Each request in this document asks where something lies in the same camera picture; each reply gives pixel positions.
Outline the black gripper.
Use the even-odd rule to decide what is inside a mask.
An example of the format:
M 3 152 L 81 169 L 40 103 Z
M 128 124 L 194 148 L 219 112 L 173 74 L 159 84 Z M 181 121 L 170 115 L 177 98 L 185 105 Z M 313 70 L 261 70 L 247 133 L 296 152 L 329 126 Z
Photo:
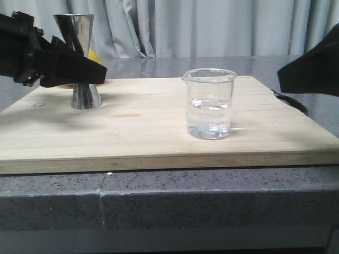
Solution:
M 40 86 L 55 87 L 65 84 L 102 84 L 107 68 L 71 49 L 53 36 L 47 48 L 39 52 L 39 72 L 29 65 L 35 49 L 40 49 L 43 30 L 34 26 L 34 17 L 13 12 L 1 14 L 1 76 L 13 78 L 24 86 L 33 86 L 40 78 Z

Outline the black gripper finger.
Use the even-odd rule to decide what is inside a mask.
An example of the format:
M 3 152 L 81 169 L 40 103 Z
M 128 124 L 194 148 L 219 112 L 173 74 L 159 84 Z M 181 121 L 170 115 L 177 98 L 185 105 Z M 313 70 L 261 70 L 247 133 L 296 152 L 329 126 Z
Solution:
M 280 89 L 292 94 L 338 94 L 338 24 L 310 51 L 278 71 Z

